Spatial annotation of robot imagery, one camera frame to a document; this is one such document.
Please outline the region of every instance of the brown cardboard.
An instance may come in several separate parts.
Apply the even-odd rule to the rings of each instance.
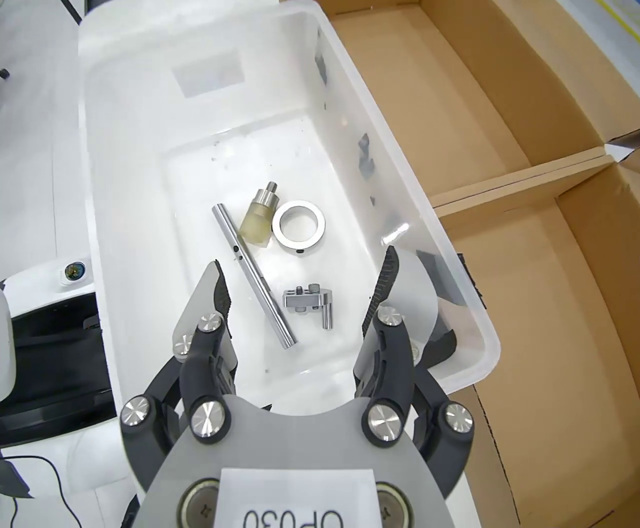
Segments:
[[[586,528],[640,477],[640,399],[593,275],[551,200],[449,235],[502,342],[476,388],[522,526]]]
[[[577,154],[555,159],[541,165],[536,165],[526,169],[518,170],[505,174],[504,176],[497,176],[490,180],[484,180],[475,184],[467,185],[464,187],[458,187],[447,191],[446,193],[440,193],[439,195],[430,195],[429,201],[432,207],[440,207],[441,205],[451,204],[458,200],[463,200],[470,196],[479,195],[492,189],[498,189],[500,187],[506,187],[512,183],[524,181],[529,178],[534,178],[558,169],[571,168],[584,161],[590,161],[593,159],[603,158],[606,156],[604,147],[594,147]]]
[[[593,528],[633,528],[640,519],[640,493],[636,493],[611,511]]]
[[[332,22],[428,195],[529,166],[481,87],[418,6]]]
[[[485,528],[518,528],[520,520],[509,480],[475,387],[459,390],[451,394],[451,399],[467,407],[475,418],[474,443],[465,473],[482,525]]]
[[[612,167],[558,200],[640,387],[640,174]]]
[[[525,176],[505,186],[487,189],[440,207],[436,214],[446,229],[482,221],[502,212],[555,198],[611,165],[611,156],[572,164],[550,172]]]
[[[393,4],[323,2],[502,342],[456,394],[484,528],[640,525],[640,99],[555,0]]]

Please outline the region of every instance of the cardboard flap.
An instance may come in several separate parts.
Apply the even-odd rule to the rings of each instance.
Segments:
[[[557,0],[494,0],[554,71],[602,141],[638,128],[640,98]]]

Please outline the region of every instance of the white label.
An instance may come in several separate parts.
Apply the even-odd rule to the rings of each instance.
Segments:
[[[224,468],[214,528],[382,528],[372,470]]]

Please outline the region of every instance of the metal screw cap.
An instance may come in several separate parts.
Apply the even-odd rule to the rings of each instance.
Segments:
[[[397,412],[383,403],[376,403],[367,415],[369,429],[383,442],[393,442],[402,432],[402,422]]]
[[[411,513],[406,499],[395,487],[377,482],[378,504],[382,528],[409,528]]]
[[[471,413],[459,403],[447,405],[444,416],[449,427],[457,433],[468,433],[474,425]]]
[[[220,328],[222,324],[222,314],[220,312],[211,312],[203,315],[198,321],[198,330],[201,332],[213,332]]]
[[[142,423],[149,414],[149,400],[144,396],[134,396],[124,404],[120,412],[120,421],[132,427]]]
[[[378,319],[387,326],[398,326],[402,323],[402,315],[393,306],[378,308]]]
[[[211,528],[216,518],[218,488],[215,479],[205,479],[195,483],[180,502],[181,528]]]
[[[225,408],[219,401],[205,401],[191,417],[191,430],[200,438],[215,435],[225,423]]]
[[[180,341],[173,345],[173,353],[177,356],[186,356],[191,348],[191,339],[193,339],[192,335],[182,334]]]

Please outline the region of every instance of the translucent plastic bin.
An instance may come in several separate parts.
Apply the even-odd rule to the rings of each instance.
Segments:
[[[440,315],[458,338],[433,375],[447,392],[485,377],[500,354],[495,330],[320,7],[153,4],[105,4],[80,37],[92,257],[118,402],[172,356],[173,327],[213,259],[232,298],[238,394],[281,413],[351,399],[361,325],[390,243],[433,255]],[[278,301],[310,282],[333,290],[333,330],[319,316],[286,314],[299,340],[288,350],[211,213],[223,202],[239,225],[270,180],[281,203],[309,200],[326,217],[323,240],[304,256],[273,238],[252,247]]]

